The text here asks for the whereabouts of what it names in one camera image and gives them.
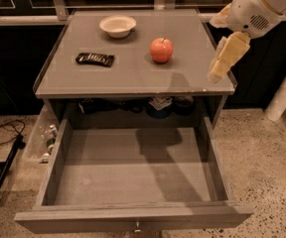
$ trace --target gray table surface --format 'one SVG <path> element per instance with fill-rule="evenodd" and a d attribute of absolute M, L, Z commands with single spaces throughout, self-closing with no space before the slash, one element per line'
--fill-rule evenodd
<path fill-rule="evenodd" d="M 110 15 L 128 15 L 136 20 L 129 36 L 113 39 L 99 29 Z M 151 42 L 170 39 L 174 53 L 170 61 L 155 63 Z M 115 55 L 112 67 L 80 65 L 79 53 Z M 124 10 L 77 11 L 36 91 L 39 98 L 79 98 L 152 95 L 231 94 L 234 86 L 226 77 L 207 81 L 215 49 L 197 11 Z"/>

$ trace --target white bowl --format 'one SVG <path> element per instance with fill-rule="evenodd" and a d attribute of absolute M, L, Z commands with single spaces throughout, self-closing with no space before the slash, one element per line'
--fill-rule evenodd
<path fill-rule="evenodd" d="M 128 36 L 131 29 L 136 26 L 136 21 L 128 16 L 114 15 L 100 22 L 100 29 L 113 38 L 124 38 Z"/>

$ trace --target open drawer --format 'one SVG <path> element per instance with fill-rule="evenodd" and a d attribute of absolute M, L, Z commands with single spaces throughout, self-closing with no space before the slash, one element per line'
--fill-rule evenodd
<path fill-rule="evenodd" d="M 83 115 L 71 103 L 36 205 L 15 220 L 67 233 L 235 227 L 250 214 L 233 200 L 206 113 Z"/>

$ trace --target drawer knob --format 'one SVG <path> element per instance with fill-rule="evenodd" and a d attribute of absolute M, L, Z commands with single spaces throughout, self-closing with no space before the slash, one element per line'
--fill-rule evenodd
<path fill-rule="evenodd" d="M 133 230 L 133 233 L 138 234 L 138 233 L 142 233 L 143 231 L 140 228 L 140 222 L 136 221 L 135 223 L 135 229 Z"/>

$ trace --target drawer front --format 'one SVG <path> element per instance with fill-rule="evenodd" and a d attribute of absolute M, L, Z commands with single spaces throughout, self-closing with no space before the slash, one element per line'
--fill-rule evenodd
<path fill-rule="evenodd" d="M 207 116 L 190 129 L 80 131 L 74 115 L 71 105 L 36 207 L 15 216 L 32 232 L 228 228 L 252 214 L 234 202 Z"/>

